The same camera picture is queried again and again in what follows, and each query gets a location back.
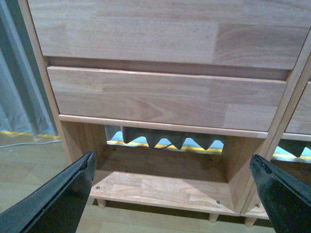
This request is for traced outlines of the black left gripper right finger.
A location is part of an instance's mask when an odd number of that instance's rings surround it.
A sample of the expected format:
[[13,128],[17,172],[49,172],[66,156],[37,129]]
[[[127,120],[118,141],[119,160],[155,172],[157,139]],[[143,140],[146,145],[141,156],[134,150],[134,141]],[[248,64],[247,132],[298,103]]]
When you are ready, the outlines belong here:
[[258,154],[249,168],[275,232],[309,233],[311,187]]

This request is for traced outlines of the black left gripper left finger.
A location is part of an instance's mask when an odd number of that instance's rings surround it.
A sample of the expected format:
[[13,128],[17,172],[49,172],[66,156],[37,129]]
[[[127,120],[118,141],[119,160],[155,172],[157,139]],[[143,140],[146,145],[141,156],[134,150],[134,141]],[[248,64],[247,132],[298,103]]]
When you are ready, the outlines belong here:
[[2,233],[74,233],[97,166],[90,151],[0,215]]

